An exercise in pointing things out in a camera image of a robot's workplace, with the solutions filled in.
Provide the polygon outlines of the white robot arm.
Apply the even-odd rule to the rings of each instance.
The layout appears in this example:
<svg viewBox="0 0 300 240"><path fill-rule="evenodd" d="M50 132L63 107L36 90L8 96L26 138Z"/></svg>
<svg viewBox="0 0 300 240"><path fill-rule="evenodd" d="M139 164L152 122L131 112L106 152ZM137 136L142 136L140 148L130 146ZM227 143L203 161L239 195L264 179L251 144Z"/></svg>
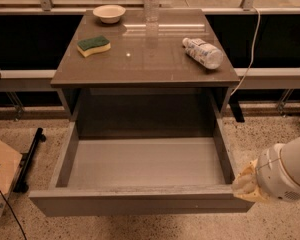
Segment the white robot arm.
<svg viewBox="0 0 300 240"><path fill-rule="evenodd" d="M232 191L249 202L299 201L300 137L265 149L236 176Z"/></svg>

